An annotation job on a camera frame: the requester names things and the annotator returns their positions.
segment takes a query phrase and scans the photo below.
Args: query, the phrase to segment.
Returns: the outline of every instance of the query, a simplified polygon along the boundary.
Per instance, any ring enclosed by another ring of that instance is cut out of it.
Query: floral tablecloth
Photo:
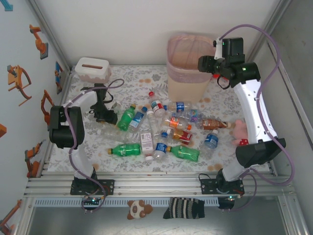
[[[121,112],[135,103],[138,109],[144,105],[151,108],[148,102],[149,91],[154,91],[160,97],[163,104],[169,102],[167,88],[167,72],[165,66],[113,66],[110,81],[123,78],[125,84],[117,89],[110,90],[114,100],[122,104]],[[67,99],[73,99],[83,87],[92,87],[92,83],[83,82],[75,74],[71,73],[71,84]],[[236,119],[243,119],[244,115],[237,96],[232,89],[222,90],[212,79],[196,107],[208,118],[234,122]],[[161,160],[151,163],[144,161],[144,156],[118,157],[108,155],[107,149],[115,147],[118,142],[105,140],[97,134],[97,130],[104,128],[103,124],[97,123],[93,114],[86,112],[83,115],[85,125],[85,151],[97,171],[105,172],[204,172],[217,171],[228,165],[235,158],[235,146],[231,144],[233,140],[232,129],[221,129],[219,131],[218,147],[206,154],[200,154],[198,162],[191,162],[176,158],[173,154]],[[149,124],[144,120],[141,128],[148,129]],[[193,138],[189,147],[200,149],[207,131],[197,129],[193,124],[191,132]],[[267,164],[257,167],[260,171],[269,171]],[[53,146],[48,171],[73,171],[68,153]]]

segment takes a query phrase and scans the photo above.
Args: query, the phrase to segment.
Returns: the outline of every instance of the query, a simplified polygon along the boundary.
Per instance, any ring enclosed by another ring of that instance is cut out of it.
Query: green plastic bottle
[[[118,128],[121,129],[122,131],[128,130],[128,126],[135,116],[135,108],[136,105],[132,104],[130,108],[125,110],[125,112],[123,113],[121,120],[117,124]]]
[[[114,154],[120,157],[126,157],[130,155],[140,155],[140,144],[139,143],[127,143],[120,144],[115,148],[109,148],[108,154]]]
[[[175,147],[168,146],[167,152],[173,153],[178,158],[190,160],[193,162],[198,161],[198,156],[200,154],[199,150],[187,148],[185,146],[175,146]]]

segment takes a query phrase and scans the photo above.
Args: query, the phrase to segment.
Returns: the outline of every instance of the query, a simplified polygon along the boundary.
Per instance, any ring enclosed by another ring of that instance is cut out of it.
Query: purple cable
[[[255,179],[255,177],[254,177],[252,174],[250,174],[250,173],[245,174],[244,177],[247,176],[247,175],[251,176],[251,177],[253,178],[253,180],[254,180],[255,189],[254,189],[253,196],[251,197],[250,201],[248,201],[245,205],[243,205],[242,207],[236,208],[236,209],[231,209],[231,210],[229,210],[229,212],[236,212],[236,211],[240,211],[240,210],[246,208],[247,206],[250,205],[250,203],[251,203],[251,202],[253,201],[253,199],[255,198],[256,191],[257,191],[257,187],[258,187],[258,186],[257,186],[257,183],[256,183],[256,179]]]
[[[273,74],[276,72],[276,70],[278,69],[279,67],[279,63],[280,63],[280,52],[279,52],[279,48],[278,48],[278,45],[277,43],[275,42],[275,40],[268,34],[266,33],[263,29],[257,27],[257,26],[254,26],[254,25],[251,25],[251,24],[241,24],[241,25],[238,25],[236,27],[233,27],[232,29],[230,29],[229,31],[227,31],[223,36],[220,37],[220,40],[223,39],[228,33],[232,32],[233,30],[237,29],[237,28],[241,28],[241,27],[250,27],[250,28],[254,28],[258,31],[260,31],[261,33],[263,33],[274,45],[275,47],[275,50],[276,50],[276,54],[277,54],[277,62],[276,62],[276,65],[274,67],[274,69],[272,70],[272,72],[270,72],[270,74],[268,75],[268,77],[264,80],[264,82],[261,84],[260,86],[260,89],[258,90],[258,93],[257,93],[257,99],[256,99],[256,105],[257,105],[257,109],[258,109],[258,113],[259,113],[259,116],[260,116],[260,119],[261,119],[261,123],[265,129],[265,131],[267,132],[268,136],[278,145],[278,147],[284,152],[284,154],[286,155],[290,165],[291,165],[291,175],[289,177],[289,179],[287,179],[286,181],[284,182],[281,182],[281,183],[277,183],[277,182],[273,182],[269,179],[267,179],[265,176],[263,176],[259,171],[257,171],[256,169],[253,169],[251,168],[252,171],[254,171],[261,179],[263,179],[264,181],[272,184],[272,185],[276,185],[276,186],[284,186],[284,185],[287,185],[289,184],[293,178],[294,178],[294,174],[295,174],[295,167],[294,167],[294,162],[293,160],[291,159],[291,156],[290,154],[287,152],[287,150],[277,141],[277,139],[275,139],[275,137],[269,132],[267,126],[266,126],[266,123],[264,121],[264,118],[263,118],[263,115],[262,115],[262,111],[261,111],[261,105],[260,105],[260,96],[261,96],[261,92],[264,88],[264,86],[268,83],[268,81],[272,78]]]
[[[118,86],[115,86],[115,87],[111,87],[111,84],[114,83],[114,82],[116,82],[116,81],[122,81],[122,84],[120,84],[120,85],[118,85]],[[82,172],[75,166],[75,164],[74,164],[74,162],[73,162],[73,159],[72,159],[72,151],[73,151],[73,149],[76,148],[76,146],[77,146],[77,138],[76,138],[76,134],[75,134],[75,132],[74,132],[73,125],[72,125],[72,123],[71,123],[71,121],[70,121],[70,119],[69,119],[69,115],[68,115],[68,113],[67,113],[67,109],[68,109],[68,107],[69,107],[72,103],[74,103],[76,100],[78,100],[80,97],[82,97],[84,94],[86,94],[86,93],[88,93],[88,92],[91,92],[91,91],[94,91],[94,90],[98,90],[98,89],[105,89],[105,90],[107,90],[107,89],[119,88],[119,87],[123,86],[124,83],[125,83],[125,80],[119,78],[119,79],[116,79],[116,80],[114,80],[113,82],[111,82],[107,87],[93,87],[93,88],[90,88],[90,89],[88,89],[88,90],[86,90],[86,91],[80,93],[78,96],[76,96],[76,97],[75,97],[71,102],[69,102],[69,103],[65,106],[65,108],[64,108],[65,116],[66,116],[66,118],[67,118],[67,122],[68,122],[68,125],[69,125],[69,128],[70,128],[70,131],[71,131],[71,133],[72,133],[72,135],[73,135],[73,140],[74,140],[74,145],[72,146],[72,148],[70,148],[70,150],[69,150],[69,152],[68,152],[68,155],[69,155],[69,162],[70,162],[70,164],[72,165],[72,167],[74,168],[75,171],[77,171],[79,174],[81,174],[82,176],[84,176],[86,179],[89,179],[89,180],[93,181],[94,183],[96,183],[97,185],[99,185],[99,187],[100,187],[101,190],[103,191],[103,195],[104,195],[104,198],[103,198],[102,202],[98,205],[98,207],[97,207],[96,209],[91,210],[90,213],[92,213],[93,211],[97,211],[98,209],[100,209],[100,208],[102,207],[102,205],[104,204],[105,197],[106,197],[106,192],[105,192],[103,186],[102,186],[98,181],[96,181],[96,180],[94,180],[93,178],[89,177],[88,175],[82,173]],[[82,204],[81,204],[81,207],[82,207],[82,209],[85,210],[85,212],[87,211],[87,209],[84,207],[84,202],[85,202],[86,200],[87,200],[87,199],[83,200],[83,201],[82,201]]]

